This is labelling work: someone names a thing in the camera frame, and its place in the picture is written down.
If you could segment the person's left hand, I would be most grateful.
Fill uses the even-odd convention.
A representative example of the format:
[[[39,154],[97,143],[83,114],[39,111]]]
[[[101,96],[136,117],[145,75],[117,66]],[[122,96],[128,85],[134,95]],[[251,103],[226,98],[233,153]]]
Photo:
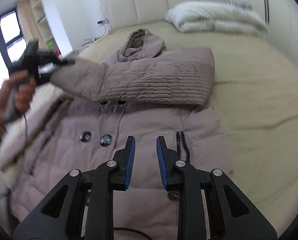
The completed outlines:
[[[8,80],[5,80],[0,89],[0,127],[5,128],[3,115],[7,109],[7,101],[10,96],[12,87],[28,78],[28,71],[23,70],[12,74]],[[35,94],[36,81],[34,78],[30,79],[29,83],[22,83],[19,85],[19,91],[14,95],[14,103],[16,109],[21,115],[25,114],[30,108],[30,102]]]

